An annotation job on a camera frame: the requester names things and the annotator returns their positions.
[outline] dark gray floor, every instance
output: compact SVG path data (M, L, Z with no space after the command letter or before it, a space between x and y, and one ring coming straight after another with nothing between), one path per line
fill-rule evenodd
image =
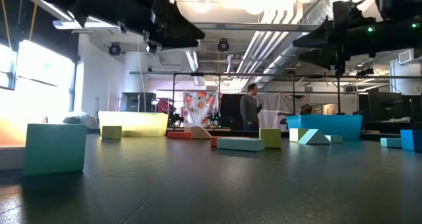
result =
M0 223L422 223L422 154L283 143L89 135L83 174L0 173Z

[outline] floral backdrop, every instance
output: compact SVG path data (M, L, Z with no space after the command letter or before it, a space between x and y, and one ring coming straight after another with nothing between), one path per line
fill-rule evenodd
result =
M184 92L183 117L185 122L195 126L208 126L206 117L218 112L217 92Z

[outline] dark pants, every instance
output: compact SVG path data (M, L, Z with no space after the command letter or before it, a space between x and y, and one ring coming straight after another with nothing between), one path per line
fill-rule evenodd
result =
M243 130L244 131L259 131L259 123L252 123L248 125L248 123L243 123Z

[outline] red object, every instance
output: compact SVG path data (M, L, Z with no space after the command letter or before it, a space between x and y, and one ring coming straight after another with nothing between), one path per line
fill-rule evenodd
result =
M191 139L190 132L167 132L168 138Z
M228 137L228 136L213 136L211 137L211 148L216 148L217 147L217 140L219 138L249 138L249 137Z

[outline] person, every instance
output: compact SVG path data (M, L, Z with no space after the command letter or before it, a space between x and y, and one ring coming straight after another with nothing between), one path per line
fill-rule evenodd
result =
M299 112L300 115L312 115L312 106L309 104L305 104L301 106L301 111ZM286 112L278 112L278 116L284 115L284 116L291 116L295 115L292 113L286 113Z
M248 85L248 92L240 99L240 114L243 118L243 130L258 131L258 113L262 109L262 102L257 107L254 96L258 93L258 86L255 83Z

